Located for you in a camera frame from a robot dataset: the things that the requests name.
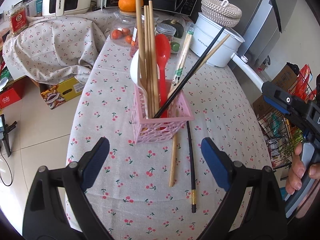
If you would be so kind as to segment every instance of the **human hand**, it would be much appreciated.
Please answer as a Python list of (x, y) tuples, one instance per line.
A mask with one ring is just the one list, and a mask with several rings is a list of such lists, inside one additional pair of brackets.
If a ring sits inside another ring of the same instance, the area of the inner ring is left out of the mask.
[[(293, 194), (296, 190), (299, 190), (302, 186), (301, 178), (303, 174), (306, 171), (306, 168), (303, 164), (303, 162), (300, 160), (300, 153), (302, 151), (302, 143), (298, 143), (294, 156), (292, 158), (292, 167), (289, 170), (288, 179), (285, 184), (285, 190), (289, 194)], [(309, 171), (308, 171), (309, 177), (312, 179), (320, 179), (320, 163), (311, 165)], [(305, 201), (305, 199), (308, 197), (310, 191), (305, 196), (305, 198), (302, 200), (300, 205)]]

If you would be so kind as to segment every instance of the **cardboard box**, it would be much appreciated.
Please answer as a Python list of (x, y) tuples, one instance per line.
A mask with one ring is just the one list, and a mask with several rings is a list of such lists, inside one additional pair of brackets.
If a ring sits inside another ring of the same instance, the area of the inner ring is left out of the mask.
[(84, 84), (74, 77), (58, 85), (39, 84), (40, 93), (50, 109), (54, 109), (65, 102), (82, 94)]
[(0, 93), (0, 108), (5, 108), (22, 99), (25, 85), (25, 78), (19, 79), (4, 88)]
[[(296, 80), (297, 75), (288, 65), (285, 65), (284, 68), (279, 72), (279, 74), (272, 80), (272, 83), (287, 91), (294, 85)], [(253, 102), (254, 113), (256, 114), (256, 116), (259, 115), (260, 118), (265, 114), (271, 113), (273, 109), (274, 108), (272, 106), (270, 106), (263, 100), (262, 95)]]

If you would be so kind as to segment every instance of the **utensil holder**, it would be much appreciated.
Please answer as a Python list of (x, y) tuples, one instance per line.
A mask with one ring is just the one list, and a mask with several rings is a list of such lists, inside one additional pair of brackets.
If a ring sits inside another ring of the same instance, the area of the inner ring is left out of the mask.
[[(171, 82), (172, 80), (166, 80), (167, 91), (170, 89)], [(167, 113), (168, 118), (147, 119), (143, 94), (134, 85), (132, 128), (135, 143), (168, 141), (186, 121), (194, 120), (189, 102), (182, 90), (169, 105)]]

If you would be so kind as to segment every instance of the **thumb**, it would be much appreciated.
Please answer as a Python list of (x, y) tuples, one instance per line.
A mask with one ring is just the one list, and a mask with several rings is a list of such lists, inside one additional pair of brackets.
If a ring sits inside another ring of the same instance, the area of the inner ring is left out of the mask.
[(309, 169), (309, 177), (312, 179), (320, 179), (320, 163), (311, 165)]

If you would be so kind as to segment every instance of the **black chopstick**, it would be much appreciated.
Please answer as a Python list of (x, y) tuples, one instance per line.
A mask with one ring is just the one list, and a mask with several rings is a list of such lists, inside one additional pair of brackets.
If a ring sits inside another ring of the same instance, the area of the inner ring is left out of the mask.
[(193, 149), (192, 149), (192, 138), (189, 121), (187, 121), (187, 129), (188, 129), (188, 141), (189, 141), (189, 155), (190, 155), (190, 174), (191, 174), (191, 211), (192, 213), (196, 213), (196, 174), (195, 174), (195, 162), (193, 160)]
[(191, 68), (191, 70), (187, 73), (185, 78), (179, 83), (176, 90), (172, 93), (171, 96), (167, 99), (167, 101), (164, 103), (164, 105), (159, 109), (159, 111), (156, 113), (156, 115), (153, 118), (160, 118), (163, 112), (168, 108), (168, 106), (171, 104), (171, 102), (174, 100), (174, 98), (177, 96), (177, 94), (181, 91), (183, 86), (188, 82), (188, 80), (193, 76), (193, 74), (196, 72), (198, 66), (201, 64), (201, 62), (204, 60), (205, 56), (209, 53), (212, 46), (216, 43), (218, 38), (220, 37), (221, 33), (224, 31), (224, 27), (221, 28), (217, 36), (213, 39), (213, 41), (210, 43), (210, 45), (207, 47), (207, 49), (204, 51), (204, 53), (201, 55), (201, 57), (198, 59), (198, 61), (194, 64), (194, 66)]

